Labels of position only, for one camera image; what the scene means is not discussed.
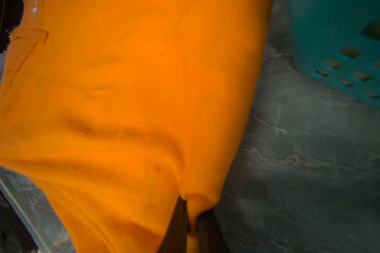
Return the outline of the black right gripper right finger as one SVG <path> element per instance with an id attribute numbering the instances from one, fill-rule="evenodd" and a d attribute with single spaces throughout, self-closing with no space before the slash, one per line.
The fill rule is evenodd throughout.
<path id="1" fill-rule="evenodd" d="M 200 253 L 229 253 L 213 209 L 202 213 L 198 220 Z"/>

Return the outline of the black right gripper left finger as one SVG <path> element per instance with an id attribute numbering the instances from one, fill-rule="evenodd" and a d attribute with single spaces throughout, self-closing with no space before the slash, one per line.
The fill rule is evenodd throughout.
<path id="1" fill-rule="evenodd" d="M 157 253 L 186 253 L 188 230 L 187 202 L 179 196 Z"/>

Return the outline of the orange pants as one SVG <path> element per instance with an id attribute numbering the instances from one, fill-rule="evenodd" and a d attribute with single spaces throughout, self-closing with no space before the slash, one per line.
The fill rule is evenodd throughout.
<path id="1" fill-rule="evenodd" d="M 180 196 L 187 253 L 243 137 L 271 1 L 25 1 L 0 84 L 0 166 L 79 253 L 156 253 Z"/>

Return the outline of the teal plastic basket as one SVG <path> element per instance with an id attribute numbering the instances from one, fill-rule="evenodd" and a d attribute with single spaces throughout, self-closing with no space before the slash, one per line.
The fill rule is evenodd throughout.
<path id="1" fill-rule="evenodd" d="M 380 1 L 290 1 L 289 16 L 296 68 L 380 110 Z"/>

